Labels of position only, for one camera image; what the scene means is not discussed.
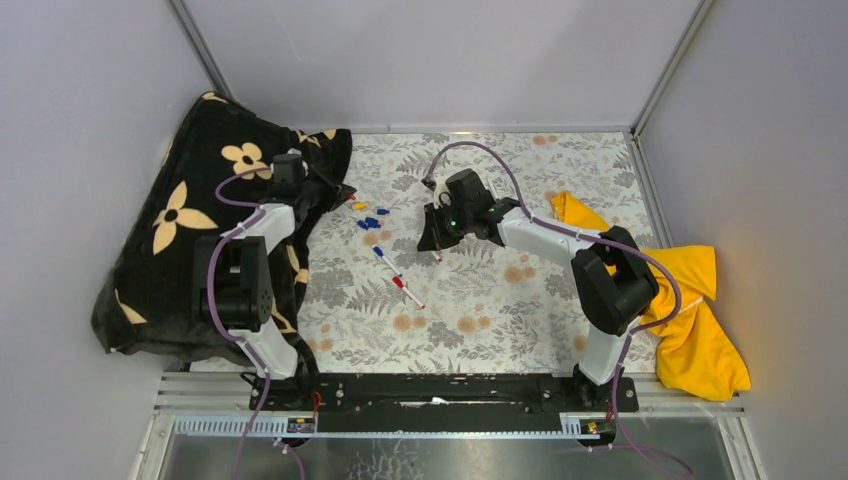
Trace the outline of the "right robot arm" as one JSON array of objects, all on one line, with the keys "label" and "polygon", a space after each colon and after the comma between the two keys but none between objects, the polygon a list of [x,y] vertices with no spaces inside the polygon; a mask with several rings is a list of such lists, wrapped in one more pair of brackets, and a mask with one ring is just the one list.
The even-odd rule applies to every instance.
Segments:
[{"label": "right robot arm", "polygon": [[569,269],[590,324],[587,350],[578,363],[583,378],[575,402],[597,412],[613,398],[610,381],[623,361],[627,338],[659,293],[648,258],[621,228],[605,232],[544,220],[521,197],[497,198],[472,169],[422,184],[432,192],[424,207],[421,252],[446,250],[467,235],[536,255]]}]

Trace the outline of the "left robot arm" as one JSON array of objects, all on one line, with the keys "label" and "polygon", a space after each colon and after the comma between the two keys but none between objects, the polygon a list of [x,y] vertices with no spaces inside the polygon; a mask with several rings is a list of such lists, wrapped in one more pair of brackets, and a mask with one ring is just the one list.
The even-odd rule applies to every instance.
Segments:
[{"label": "left robot arm", "polygon": [[305,230],[310,210],[335,210],[356,190],[334,180],[296,149],[274,156],[264,170],[271,182],[261,202],[224,196],[224,188],[239,180],[238,175],[216,186],[219,202],[252,212],[220,236],[204,236],[196,242],[192,313],[238,346],[260,378],[275,381],[272,398],[285,410],[296,411],[309,401],[311,387],[297,375],[299,353],[273,320],[275,296],[268,256]]}]

